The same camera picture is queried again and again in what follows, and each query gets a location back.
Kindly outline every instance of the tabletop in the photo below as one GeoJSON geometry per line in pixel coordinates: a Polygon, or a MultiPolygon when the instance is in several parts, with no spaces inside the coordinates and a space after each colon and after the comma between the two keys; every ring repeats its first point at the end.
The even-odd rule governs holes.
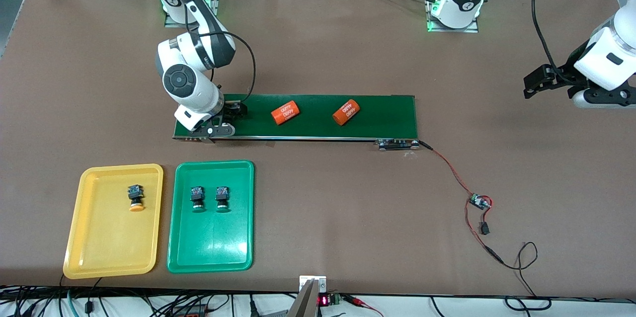
{"type": "MultiPolygon", "coordinates": [[[[524,242],[538,246],[524,273],[537,294],[636,297],[634,114],[577,109],[565,89],[523,99],[523,77],[547,62],[530,7],[488,0],[479,34],[427,32],[419,0],[221,0],[219,18],[254,49],[254,93],[415,95],[420,138],[493,198],[484,242],[510,264],[524,242]]],[[[537,7],[563,63],[618,5],[537,7]]],[[[527,294],[471,235],[466,193],[433,152],[172,140],[176,104],[153,59],[180,32],[162,26],[157,0],[25,0],[0,61],[0,283],[58,283],[84,170],[158,163],[157,264],[104,286],[293,291],[320,274],[355,293],[527,294]],[[175,168],[231,159],[256,167],[253,266],[170,274],[175,168]]],[[[226,92],[251,80],[237,45],[215,73],[226,92]]]]}

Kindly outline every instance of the green tray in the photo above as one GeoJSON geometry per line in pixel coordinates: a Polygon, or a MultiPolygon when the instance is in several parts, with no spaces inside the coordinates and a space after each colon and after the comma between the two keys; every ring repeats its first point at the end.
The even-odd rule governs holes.
{"type": "Polygon", "coordinates": [[[191,161],[177,167],[168,242],[173,274],[247,270],[252,266],[254,165],[247,160],[191,161]],[[193,213],[190,188],[204,188],[205,211],[193,213]],[[216,211],[216,187],[230,189],[229,209],[216,211]]]}
{"type": "MultiPolygon", "coordinates": [[[[243,94],[226,93],[225,100],[239,100],[243,94]]],[[[378,139],[417,140],[415,97],[410,95],[252,95],[246,100],[247,115],[232,124],[236,133],[213,140],[321,140],[375,141],[378,139]],[[347,124],[338,125],[331,115],[354,99],[360,111],[347,124]],[[282,125],[272,111],[293,100],[300,114],[282,125]]],[[[173,138],[207,138],[207,124],[189,132],[177,122],[173,138]]]]}

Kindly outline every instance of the orange cap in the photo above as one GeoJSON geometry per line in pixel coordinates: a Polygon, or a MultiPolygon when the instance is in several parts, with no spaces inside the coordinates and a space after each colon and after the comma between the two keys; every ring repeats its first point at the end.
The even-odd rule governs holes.
{"type": "Polygon", "coordinates": [[[129,208],[130,211],[142,211],[143,209],[143,205],[131,205],[129,208]]]}
{"type": "Polygon", "coordinates": [[[343,104],[342,107],[332,115],[332,117],[337,124],[343,125],[346,124],[351,117],[358,113],[358,111],[360,111],[360,106],[358,106],[357,102],[354,100],[348,100],[346,104],[343,104]]]}
{"type": "Polygon", "coordinates": [[[296,106],[296,103],[293,100],[290,100],[279,108],[274,109],[272,111],[272,117],[277,125],[282,125],[298,113],[300,113],[298,106],[296,106]]]}

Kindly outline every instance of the white bracket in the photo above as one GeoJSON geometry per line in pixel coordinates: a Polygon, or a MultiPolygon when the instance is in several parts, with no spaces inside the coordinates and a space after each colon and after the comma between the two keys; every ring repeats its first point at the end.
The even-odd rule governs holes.
{"type": "Polygon", "coordinates": [[[305,283],[311,279],[318,281],[318,286],[320,287],[321,294],[324,294],[325,292],[327,292],[327,276],[307,276],[307,275],[302,275],[298,279],[298,291],[302,290],[305,283]]]}

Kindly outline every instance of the yellow tray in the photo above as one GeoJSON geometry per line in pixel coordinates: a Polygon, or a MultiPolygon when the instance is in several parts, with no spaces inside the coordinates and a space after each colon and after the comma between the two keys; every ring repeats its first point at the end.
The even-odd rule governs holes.
{"type": "Polygon", "coordinates": [[[70,279],[145,274],[155,266],[163,169],[157,164],[89,168],[81,175],[64,257],[70,279]],[[129,211],[128,187],[143,187],[129,211]]]}

